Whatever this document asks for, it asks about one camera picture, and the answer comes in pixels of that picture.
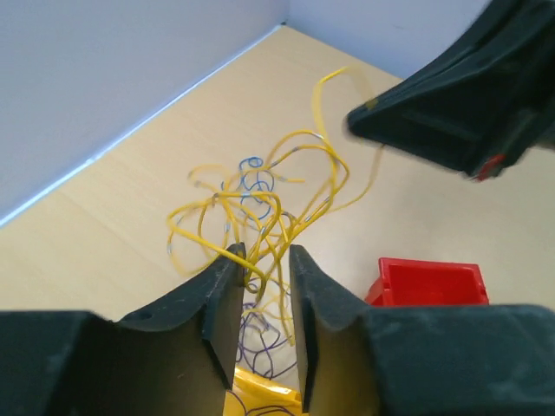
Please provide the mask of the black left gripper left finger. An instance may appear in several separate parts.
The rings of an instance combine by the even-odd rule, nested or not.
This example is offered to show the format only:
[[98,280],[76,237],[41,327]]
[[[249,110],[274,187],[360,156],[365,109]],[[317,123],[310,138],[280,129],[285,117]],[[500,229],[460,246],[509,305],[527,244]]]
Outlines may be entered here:
[[119,321],[84,310],[1,314],[4,415],[220,415],[234,377],[244,270],[231,245]]

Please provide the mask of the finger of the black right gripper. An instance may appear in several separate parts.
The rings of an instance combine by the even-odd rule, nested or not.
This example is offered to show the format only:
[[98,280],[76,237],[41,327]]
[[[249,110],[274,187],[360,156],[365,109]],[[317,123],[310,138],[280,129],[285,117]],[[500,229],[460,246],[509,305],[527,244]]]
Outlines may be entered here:
[[349,132],[469,178],[554,147],[554,4],[492,1],[415,74],[351,110]]

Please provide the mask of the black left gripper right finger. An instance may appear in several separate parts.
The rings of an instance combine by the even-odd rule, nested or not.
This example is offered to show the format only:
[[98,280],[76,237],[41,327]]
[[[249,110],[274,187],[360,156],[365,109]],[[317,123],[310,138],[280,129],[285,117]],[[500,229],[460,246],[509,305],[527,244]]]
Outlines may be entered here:
[[289,254],[311,415],[551,415],[554,314],[529,305],[373,307]]

